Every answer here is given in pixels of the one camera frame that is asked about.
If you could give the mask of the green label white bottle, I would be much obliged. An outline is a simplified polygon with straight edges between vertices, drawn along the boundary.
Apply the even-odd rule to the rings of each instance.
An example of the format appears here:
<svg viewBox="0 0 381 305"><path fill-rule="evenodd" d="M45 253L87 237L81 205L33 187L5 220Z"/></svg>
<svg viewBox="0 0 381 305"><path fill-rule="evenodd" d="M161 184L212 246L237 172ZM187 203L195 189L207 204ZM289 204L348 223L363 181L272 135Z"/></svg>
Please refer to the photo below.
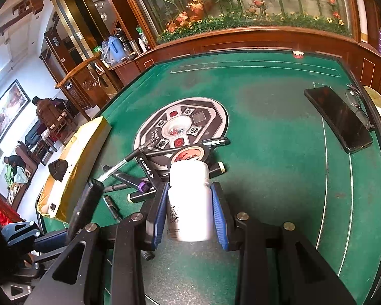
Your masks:
<svg viewBox="0 0 381 305"><path fill-rule="evenodd" d="M171 165L166 221L173 240L204 242L213 237L213 196L205 162L182 160Z"/></svg>

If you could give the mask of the black electrical tape roll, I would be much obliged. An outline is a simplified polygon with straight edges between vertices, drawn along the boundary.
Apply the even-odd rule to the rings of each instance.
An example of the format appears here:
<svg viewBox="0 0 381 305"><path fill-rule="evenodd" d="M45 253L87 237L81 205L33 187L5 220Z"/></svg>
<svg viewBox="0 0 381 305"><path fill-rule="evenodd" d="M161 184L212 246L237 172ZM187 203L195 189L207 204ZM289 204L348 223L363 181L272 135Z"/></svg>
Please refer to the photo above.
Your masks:
<svg viewBox="0 0 381 305"><path fill-rule="evenodd" d="M210 155L210 150L205 145L190 145L176 151L170 157L170 164L183 160L196 160L206 162Z"/></svg>

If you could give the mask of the black smartphone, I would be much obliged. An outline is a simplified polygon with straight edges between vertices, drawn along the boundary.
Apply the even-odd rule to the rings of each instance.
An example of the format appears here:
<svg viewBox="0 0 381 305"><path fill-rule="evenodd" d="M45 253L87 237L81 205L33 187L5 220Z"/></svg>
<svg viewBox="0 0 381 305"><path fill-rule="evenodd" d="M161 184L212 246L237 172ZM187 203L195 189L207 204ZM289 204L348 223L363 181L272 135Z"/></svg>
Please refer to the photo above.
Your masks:
<svg viewBox="0 0 381 305"><path fill-rule="evenodd" d="M371 146L370 132L333 89L328 86L305 89L304 95L327 122L347 154Z"/></svg>

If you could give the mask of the blue water kettle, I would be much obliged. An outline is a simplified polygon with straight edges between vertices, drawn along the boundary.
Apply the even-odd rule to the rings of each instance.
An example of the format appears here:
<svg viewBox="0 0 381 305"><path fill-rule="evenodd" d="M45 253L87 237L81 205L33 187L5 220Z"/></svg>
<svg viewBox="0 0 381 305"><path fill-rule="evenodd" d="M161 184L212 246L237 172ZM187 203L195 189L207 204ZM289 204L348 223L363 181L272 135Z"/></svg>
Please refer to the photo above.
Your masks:
<svg viewBox="0 0 381 305"><path fill-rule="evenodd" d="M109 65L120 63L129 56L122 42L115 36L102 42L102 60Z"/></svg>

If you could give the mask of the red white mahjong tile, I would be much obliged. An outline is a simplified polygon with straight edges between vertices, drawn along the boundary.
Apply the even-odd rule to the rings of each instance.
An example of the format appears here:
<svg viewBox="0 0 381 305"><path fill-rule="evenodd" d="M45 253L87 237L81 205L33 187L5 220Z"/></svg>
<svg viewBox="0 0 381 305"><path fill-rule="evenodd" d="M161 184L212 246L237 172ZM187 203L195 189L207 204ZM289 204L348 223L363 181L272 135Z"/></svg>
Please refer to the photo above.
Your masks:
<svg viewBox="0 0 381 305"><path fill-rule="evenodd" d="M295 58L304 58L305 54L302 51L293 50L292 51L292 56L294 56Z"/></svg>

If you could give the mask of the yellow open storage box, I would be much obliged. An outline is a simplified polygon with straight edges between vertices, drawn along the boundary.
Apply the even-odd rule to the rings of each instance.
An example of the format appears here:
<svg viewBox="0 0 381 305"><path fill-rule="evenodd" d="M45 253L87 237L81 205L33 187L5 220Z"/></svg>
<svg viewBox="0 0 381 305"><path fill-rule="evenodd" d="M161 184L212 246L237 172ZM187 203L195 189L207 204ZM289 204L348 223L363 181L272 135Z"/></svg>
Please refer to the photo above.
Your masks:
<svg viewBox="0 0 381 305"><path fill-rule="evenodd" d="M70 221L110 131L110 124L100 116L82 125L71 137L60 155L67 162L63 179L49 176L38 197L36 209L41 216Z"/></svg>

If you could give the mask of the clear silver tip pen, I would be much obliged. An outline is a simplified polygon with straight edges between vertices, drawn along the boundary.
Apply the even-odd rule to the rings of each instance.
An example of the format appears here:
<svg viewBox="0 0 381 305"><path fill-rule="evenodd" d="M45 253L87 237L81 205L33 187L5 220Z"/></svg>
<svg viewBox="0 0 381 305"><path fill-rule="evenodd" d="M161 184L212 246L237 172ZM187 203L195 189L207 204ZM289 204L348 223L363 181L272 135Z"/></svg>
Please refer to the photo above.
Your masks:
<svg viewBox="0 0 381 305"><path fill-rule="evenodd" d="M119 168L123 167L128 162L132 161L134 158L138 157L140 154L145 154L149 151L151 147L154 146L154 144L157 142L156 137L151 137L150 140L146 141L143 145L140 145L138 148L136 148L134 151L129 153L123 160L118 162L118 164L114 165L110 169L108 169L106 172L104 172L97 181L103 182L106 179L108 179L114 172L116 172Z"/></svg>

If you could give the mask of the black fineliner pen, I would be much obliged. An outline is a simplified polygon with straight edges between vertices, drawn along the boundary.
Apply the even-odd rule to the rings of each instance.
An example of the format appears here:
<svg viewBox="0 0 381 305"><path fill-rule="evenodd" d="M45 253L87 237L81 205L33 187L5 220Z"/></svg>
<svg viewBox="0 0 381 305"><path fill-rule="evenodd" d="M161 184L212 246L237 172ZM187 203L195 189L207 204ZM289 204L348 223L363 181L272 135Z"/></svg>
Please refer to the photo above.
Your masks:
<svg viewBox="0 0 381 305"><path fill-rule="evenodd" d="M115 204L113 198L110 197L109 195L104 195L103 200L104 200L108 210L110 211L110 214L113 216L113 218L115 220L117 220L118 222L122 221L122 216L121 216L120 211L119 211L117 205Z"/></svg>

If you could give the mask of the yellow capped black marker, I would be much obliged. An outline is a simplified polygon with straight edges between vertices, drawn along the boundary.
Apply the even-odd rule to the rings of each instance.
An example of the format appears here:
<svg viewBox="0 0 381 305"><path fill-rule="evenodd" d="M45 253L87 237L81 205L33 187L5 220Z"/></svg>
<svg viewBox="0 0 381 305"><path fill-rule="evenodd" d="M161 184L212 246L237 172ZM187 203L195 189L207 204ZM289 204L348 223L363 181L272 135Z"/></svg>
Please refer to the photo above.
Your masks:
<svg viewBox="0 0 381 305"><path fill-rule="evenodd" d="M223 162L216 162L209 168L209 178L212 180L226 172L226 168ZM130 203L139 203L144 202L145 200L151 199L155 196L156 190L151 189L146 191L145 193L141 193L140 191L136 191L133 193L129 193L127 195L127 200Z"/></svg>

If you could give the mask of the purple capped black marker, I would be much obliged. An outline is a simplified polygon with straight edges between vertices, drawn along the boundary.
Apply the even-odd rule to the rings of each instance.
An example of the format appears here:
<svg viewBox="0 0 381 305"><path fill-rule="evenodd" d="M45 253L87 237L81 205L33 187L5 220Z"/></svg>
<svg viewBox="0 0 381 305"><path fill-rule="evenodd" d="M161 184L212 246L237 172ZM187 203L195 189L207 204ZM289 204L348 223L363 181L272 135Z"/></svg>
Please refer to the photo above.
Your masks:
<svg viewBox="0 0 381 305"><path fill-rule="evenodd" d="M117 170L111 176L115 180L120 181L120 183L105 187L104 193L119 191L127 188L135 189L140 193L146 193L148 190L151 189L151 186L145 180L135 176L131 176L129 174L126 174L125 172L121 172L120 170Z"/></svg>

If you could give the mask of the wooden chair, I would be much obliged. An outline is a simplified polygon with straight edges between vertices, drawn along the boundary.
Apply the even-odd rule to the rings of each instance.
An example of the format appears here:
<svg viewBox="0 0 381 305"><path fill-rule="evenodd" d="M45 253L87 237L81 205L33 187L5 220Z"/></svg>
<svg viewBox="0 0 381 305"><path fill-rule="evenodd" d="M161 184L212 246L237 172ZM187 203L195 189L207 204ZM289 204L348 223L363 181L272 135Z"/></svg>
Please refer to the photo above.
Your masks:
<svg viewBox="0 0 381 305"><path fill-rule="evenodd" d="M88 109L104 108L123 89L117 75L108 69L101 59L101 52L86 59L69 71L55 86L71 101L72 105L88 121Z"/></svg>

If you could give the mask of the white round stool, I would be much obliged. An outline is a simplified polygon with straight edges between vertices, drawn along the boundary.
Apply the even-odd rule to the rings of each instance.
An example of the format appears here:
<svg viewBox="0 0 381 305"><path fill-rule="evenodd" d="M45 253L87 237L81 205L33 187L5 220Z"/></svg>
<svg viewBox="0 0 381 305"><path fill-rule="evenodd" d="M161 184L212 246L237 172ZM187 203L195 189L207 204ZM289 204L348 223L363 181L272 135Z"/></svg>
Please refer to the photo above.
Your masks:
<svg viewBox="0 0 381 305"><path fill-rule="evenodd" d="M372 102L374 103L380 117L381 117L381 94L378 93L375 89L369 86L363 86L364 90L367 91L370 96Z"/></svg>

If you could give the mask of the artificial flower planter display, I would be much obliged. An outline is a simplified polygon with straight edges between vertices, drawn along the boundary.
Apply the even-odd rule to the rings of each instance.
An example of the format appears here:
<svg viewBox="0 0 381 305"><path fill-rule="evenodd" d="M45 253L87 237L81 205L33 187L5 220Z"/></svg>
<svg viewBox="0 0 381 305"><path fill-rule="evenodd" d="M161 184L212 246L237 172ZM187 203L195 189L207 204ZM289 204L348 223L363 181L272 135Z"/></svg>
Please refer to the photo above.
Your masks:
<svg viewBox="0 0 381 305"><path fill-rule="evenodd" d="M345 0L137 0L158 43L251 26L292 26L351 36Z"/></svg>

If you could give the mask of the round dice control panel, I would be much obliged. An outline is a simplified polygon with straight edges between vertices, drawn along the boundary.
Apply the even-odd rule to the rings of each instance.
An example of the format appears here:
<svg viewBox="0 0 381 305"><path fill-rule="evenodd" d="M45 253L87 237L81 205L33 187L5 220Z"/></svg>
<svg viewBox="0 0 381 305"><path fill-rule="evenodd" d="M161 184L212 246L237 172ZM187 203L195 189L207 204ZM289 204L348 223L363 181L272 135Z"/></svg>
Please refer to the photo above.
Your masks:
<svg viewBox="0 0 381 305"><path fill-rule="evenodd" d="M157 139L154 151L176 149L221 138L227 128L228 113L219 101L206 97L182 98L146 119L135 135L133 147L136 149L154 137Z"/></svg>

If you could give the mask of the seated person brown jacket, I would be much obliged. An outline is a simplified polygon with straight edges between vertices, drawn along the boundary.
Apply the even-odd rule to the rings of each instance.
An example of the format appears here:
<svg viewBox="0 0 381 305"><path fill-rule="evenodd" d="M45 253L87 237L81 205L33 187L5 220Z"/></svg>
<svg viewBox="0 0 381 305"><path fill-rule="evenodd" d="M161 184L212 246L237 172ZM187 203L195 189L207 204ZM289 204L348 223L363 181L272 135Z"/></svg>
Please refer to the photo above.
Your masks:
<svg viewBox="0 0 381 305"><path fill-rule="evenodd" d="M57 123L67 117L65 100L62 98L39 98L34 96L32 103L36 106L36 115L47 129L53 129Z"/></svg>

